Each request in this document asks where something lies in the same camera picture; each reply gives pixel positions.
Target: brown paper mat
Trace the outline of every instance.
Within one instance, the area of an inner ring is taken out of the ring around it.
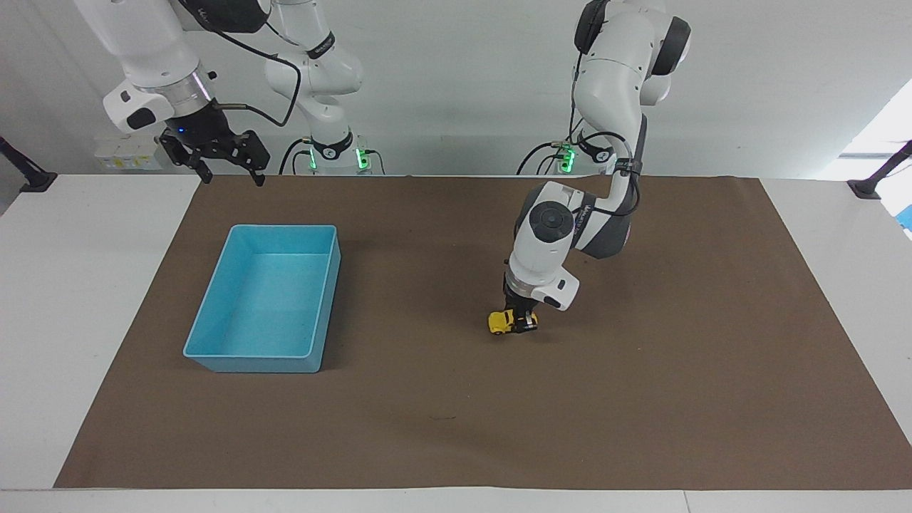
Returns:
[[[535,185],[201,186],[57,486],[912,488],[912,448],[755,180],[645,178],[624,252],[568,259],[573,307],[489,335]],[[319,374],[215,374],[181,355],[245,223],[338,226]]]

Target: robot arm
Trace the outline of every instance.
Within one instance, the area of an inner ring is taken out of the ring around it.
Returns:
[[[303,50],[280,57],[293,63],[305,77],[297,96],[297,107],[310,127],[314,172],[360,172],[365,161],[358,148],[358,136],[333,97],[361,89],[364,76],[361,62],[336,44],[320,0],[273,0],[273,5],[281,20],[282,38]],[[272,61],[266,63],[265,71],[273,90],[291,99],[295,72]]]
[[[212,172],[203,159],[223,159],[263,184],[269,153],[255,132],[238,135],[229,127],[212,94],[210,74],[185,41],[168,0],[75,2],[123,67],[126,79],[104,99],[105,111],[119,129],[132,132],[164,121],[160,142],[175,164],[192,168],[208,183]],[[268,13],[257,0],[181,3],[205,26],[233,32],[259,29]]]
[[[647,128],[641,105],[667,94],[663,77],[684,58],[689,33],[686,22],[665,14],[660,0],[594,0],[586,6],[576,34],[584,57],[574,100],[594,132],[584,129],[576,144],[601,140],[617,153],[611,190],[598,198],[549,182],[529,193],[504,273],[505,309],[489,317],[493,333],[535,330],[539,302],[570,307],[579,289],[579,280],[563,267],[571,249],[602,259],[624,247],[639,202]],[[652,77],[658,79],[647,89]]]

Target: yellow toy car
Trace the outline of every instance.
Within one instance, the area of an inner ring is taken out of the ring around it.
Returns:
[[[488,330],[494,335],[504,333],[525,333],[538,328],[538,317],[532,314],[528,319],[516,319],[513,310],[495,311],[488,316]]]

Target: blue plastic bin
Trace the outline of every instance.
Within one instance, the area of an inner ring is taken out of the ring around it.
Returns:
[[[183,355],[215,372],[317,372],[336,291],[335,226],[237,225]]]
[[[896,216],[896,220],[906,229],[912,230],[912,204]]]

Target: black cable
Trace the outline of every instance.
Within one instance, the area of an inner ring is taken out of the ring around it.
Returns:
[[[585,121],[585,120],[580,119],[580,121],[576,124],[576,126],[573,127],[573,129],[570,131],[570,137],[567,138],[568,141],[571,141],[573,139],[573,134],[577,130],[579,130],[579,126],[583,124],[583,121]]]
[[[181,5],[183,5],[183,8],[187,9],[188,12],[192,12],[192,9],[190,9],[187,6],[186,0],[178,0],[178,1],[181,3]],[[198,19],[197,21],[200,21],[200,25],[203,28],[205,28],[209,32],[216,34],[218,37],[221,37],[225,41],[228,41],[229,43],[232,43],[238,47],[241,47],[241,48],[247,50],[248,52],[256,54],[262,58],[267,58],[274,62],[278,62],[279,64],[284,64],[284,65],[288,66],[289,68],[293,69],[295,71],[295,73],[297,74],[297,82],[295,83],[295,93],[292,94],[291,101],[289,101],[289,103],[288,103],[288,111],[285,113],[285,118],[281,121],[277,120],[276,118],[273,118],[269,114],[266,114],[265,112],[257,109],[256,107],[247,105],[246,103],[226,103],[223,105],[217,105],[216,108],[219,110],[249,110],[249,111],[253,112],[254,114],[258,114],[259,116],[266,118],[266,120],[268,120],[269,122],[273,123],[275,126],[280,127],[280,128],[284,127],[286,124],[288,124],[288,120],[291,119],[292,112],[295,111],[295,103],[297,102],[297,94],[301,90],[301,81],[303,79],[301,77],[301,70],[298,69],[298,67],[295,66],[294,64],[288,62],[287,60],[285,60],[283,58],[280,58],[279,56],[269,55],[262,50],[258,50],[254,47],[251,47],[250,45],[247,45],[245,43],[242,43],[241,41],[238,41],[237,39],[235,39],[231,36],[228,36],[221,30],[218,30],[218,29],[210,26],[209,24],[205,23],[202,20]]]
[[[573,128],[573,121],[576,117],[576,82],[579,80],[579,65],[582,63],[583,52],[579,52],[579,57],[576,58],[576,66],[573,70],[573,85],[570,87],[570,131],[567,133],[568,140],[573,136],[573,132],[575,131]]]
[[[634,155],[633,151],[630,149],[630,144],[627,143],[627,139],[624,139],[624,136],[622,136],[619,133],[613,132],[613,131],[597,131],[596,133],[585,136],[583,139],[577,140],[575,145],[579,146],[583,142],[589,142],[596,137],[604,137],[604,136],[614,137],[615,139],[624,143],[624,149],[627,150],[627,157],[630,159],[634,158],[635,155]]]
[[[599,212],[600,214],[605,214],[605,215],[613,215],[615,217],[627,217],[628,215],[631,215],[634,212],[636,212],[637,209],[639,208],[639,200],[642,197],[639,192],[639,175],[636,173],[632,173],[632,175],[630,176],[630,183],[633,184],[633,192],[634,192],[634,194],[637,195],[637,200],[633,203],[633,206],[631,206],[629,209],[627,209],[626,212],[618,212],[618,211],[612,212],[610,210],[605,210],[603,208],[598,208],[598,207],[594,207],[592,209],[593,212]]]
[[[282,35],[279,34],[279,31],[278,31],[278,30],[275,30],[275,27],[273,26],[273,24],[271,24],[271,23],[269,23],[269,22],[267,21],[267,22],[266,22],[266,26],[269,27],[269,30],[272,30],[272,31],[273,31],[273,34],[275,34],[275,35],[277,35],[277,36],[279,36],[279,37],[282,37]]]
[[[538,153],[541,150],[548,148],[550,146],[551,146],[550,142],[543,142],[543,143],[539,144],[538,146],[535,146],[535,148],[531,152],[529,152],[528,155],[525,156],[525,158],[523,159],[523,163],[519,164],[519,169],[516,170],[516,176],[523,174],[523,167],[525,167],[526,163],[529,162],[529,159],[531,159],[533,155],[535,155],[536,153]]]
[[[300,155],[310,155],[310,150],[302,150],[298,153],[295,153],[295,156],[291,158],[291,174],[297,176],[297,169],[295,168],[295,163],[297,162],[297,157]]]
[[[288,149],[285,150],[285,156],[282,157],[282,163],[279,164],[279,176],[282,176],[282,173],[285,172],[285,163],[288,162],[288,156],[291,155],[291,152],[295,146],[301,143],[308,144],[309,141],[307,139],[295,139],[294,142],[288,145]]]
[[[557,156],[556,156],[556,155],[548,155],[548,156],[544,157],[544,158],[542,159],[542,161],[538,163],[538,169],[535,170],[535,174],[536,174],[536,175],[542,174],[542,166],[544,165],[545,162],[548,162],[548,159],[551,159],[551,165],[554,165],[554,161],[557,160]],[[547,171],[545,171],[544,174],[548,174],[548,173],[550,173],[550,172],[551,172],[551,166],[549,165]]]
[[[380,159],[380,172],[383,173],[384,176],[386,176],[387,166],[385,166],[383,164],[383,155],[381,155],[380,152],[378,152],[377,150],[365,150],[364,153],[366,155],[375,155],[375,154],[377,155],[377,157]]]

